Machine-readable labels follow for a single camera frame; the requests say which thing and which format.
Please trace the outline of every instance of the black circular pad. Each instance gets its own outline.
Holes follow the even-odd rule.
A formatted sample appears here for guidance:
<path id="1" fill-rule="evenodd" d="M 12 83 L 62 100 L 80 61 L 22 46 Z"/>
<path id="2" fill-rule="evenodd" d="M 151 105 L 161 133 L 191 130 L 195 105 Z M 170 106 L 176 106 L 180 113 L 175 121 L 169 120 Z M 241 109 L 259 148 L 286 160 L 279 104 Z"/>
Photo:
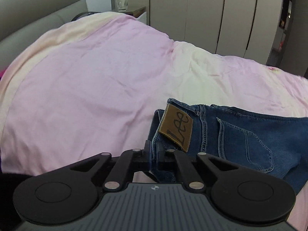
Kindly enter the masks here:
<path id="1" fill-rule="evenodd" d="M 50 172 L 22 182 L 14 191 L 13 202 L 26 221 L 63 224 L 87 214 L 98 199 L 90 178 L 79 171 Z"/>
<path id="2" fill-rule="evenodd" d="M 238 193 L 247 200 L 264 201 L 272 197 L 274 191 L 265 182 L 246 181 L 238 186 Z"/>
<path id="3" fill-rule="evenodd" d="M 286 220 L 295 193 L 285 181 L 251 169 L 226 171 L 211 189 L 214 205 L 224 215 L 251 224 Z"/>
<path id="4" fill-rule="evenodd" d="M 43 202 L 55 203 L 70 197 L 71 192 L 70 186 L 64 183 L 49 182 L 39 186 L 35 191 L 35 195 Z"/>

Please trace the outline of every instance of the bottle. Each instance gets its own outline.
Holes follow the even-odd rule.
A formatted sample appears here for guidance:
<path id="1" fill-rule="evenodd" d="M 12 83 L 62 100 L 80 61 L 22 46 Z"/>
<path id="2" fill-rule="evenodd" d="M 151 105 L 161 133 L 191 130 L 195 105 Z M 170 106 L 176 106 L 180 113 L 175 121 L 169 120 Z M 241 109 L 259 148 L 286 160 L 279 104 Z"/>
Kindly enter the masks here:
<path id="1" fill-rule="evenodd" d="M 125 10 L 128 8 L 128 2 L 127 0 L 117 0 L 117 6 L 118 6 L 118 10 Z"/>

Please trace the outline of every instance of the pink duvet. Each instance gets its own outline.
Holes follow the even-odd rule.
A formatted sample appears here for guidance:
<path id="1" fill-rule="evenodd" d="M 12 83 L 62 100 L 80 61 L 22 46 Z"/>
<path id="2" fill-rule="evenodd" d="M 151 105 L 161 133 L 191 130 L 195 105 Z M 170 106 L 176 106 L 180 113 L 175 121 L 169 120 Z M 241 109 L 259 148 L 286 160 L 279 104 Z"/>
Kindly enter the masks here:
<path id="1" fill-rule="evenodd" d="M 304 117 L 307 91 L 304 78 L 212 55 L 116 17 L 29 70 L 3 122 L 2 170 L 38 175 L 101 152 L 142 148 L 154 111 L 170 97 Z M 306 191 L 289 219 L 299 230 L 308 224 Z"/>
<path id="2" fill-rule="evenodd" d="M 0 71 L 0 79 L 4 75 L 5 70 Z"/>

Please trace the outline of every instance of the ribbed gray surface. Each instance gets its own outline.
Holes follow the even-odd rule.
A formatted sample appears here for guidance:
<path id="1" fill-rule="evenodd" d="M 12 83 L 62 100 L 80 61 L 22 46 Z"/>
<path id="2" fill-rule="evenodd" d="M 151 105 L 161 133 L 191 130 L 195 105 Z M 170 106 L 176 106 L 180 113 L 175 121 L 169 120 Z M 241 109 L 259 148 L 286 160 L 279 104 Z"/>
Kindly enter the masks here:
<path id="1" fill-rule="evenodd" d="M 62 226 L 25 222 L 17 231 L 291 231 L 286 222 L 271 227 L 247 227 L 219 215 L 202 194 L 180 184 L 131 183 L 119 193 L 106 194 L 84 218 Z"/>

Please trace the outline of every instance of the black cable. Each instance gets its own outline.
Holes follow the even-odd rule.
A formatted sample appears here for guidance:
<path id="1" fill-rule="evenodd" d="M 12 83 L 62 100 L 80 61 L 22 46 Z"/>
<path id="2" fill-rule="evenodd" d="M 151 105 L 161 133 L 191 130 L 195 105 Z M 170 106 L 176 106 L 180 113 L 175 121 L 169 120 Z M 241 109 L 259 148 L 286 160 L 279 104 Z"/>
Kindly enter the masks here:
<path id="1" fill-rule="evenodd" d="M 78 20 L 79 17 L 81 17 L 81 16 L 84 16 L 84 15 L 90 16 L 90 15 L 94 15 L 94 14 L 97 14 L 97 13 L 100 13 L 100 12 L 91 12 L 91 11 L 82 12 L 82 13 L 76 15 L 76 16 L 72 19 L 72 22 Z"/>
<path id="2" fill-rule="evenodd" d="M 159 183 L 159 181 L 156 179 L 156 177 L 151 174 L 150 172 L 144 172 L 144 174 L 149 177 L 150 179 L 152 179 L 154 182 Z"/>

